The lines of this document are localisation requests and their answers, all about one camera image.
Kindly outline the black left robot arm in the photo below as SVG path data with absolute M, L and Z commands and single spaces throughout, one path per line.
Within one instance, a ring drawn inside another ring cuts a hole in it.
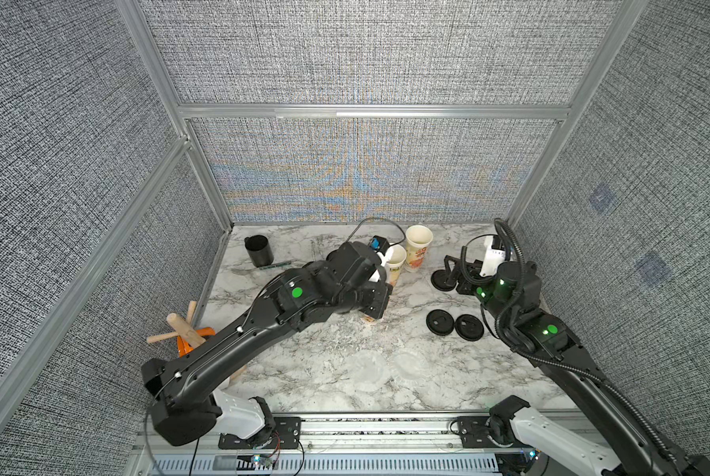
M 392 291 L 388 282 L 345 283 L 323 268 L 284 271 L 236 322 L 190 353 L 142 365 L 144 386 L 154 397 L 148 407 L 154 430 L 173 446 L 199 440 L 211 430 L 253 447 L 268 442 L 275 419 L 267 402 L 261 397 L 220 396 L 220 385 L 271 346 L 334 313 L 360 311 L 377 319 Z

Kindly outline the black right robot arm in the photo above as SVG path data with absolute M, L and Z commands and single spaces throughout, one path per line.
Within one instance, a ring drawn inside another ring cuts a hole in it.
M 657 430 L 597 367 L 576 334 L 541 307 L 535 263 L 505 261 L 493 276 L 471 273 L 464 261 L 446 271 L 449 289 L 474 296 L 495 319 L 483 329 L 551 378 L 606 442 L 592 444 L 511 396 L 489 410 L 494 444 L 533 446 L 577 475 L 710 475 L 708 457 L 686 453 Z

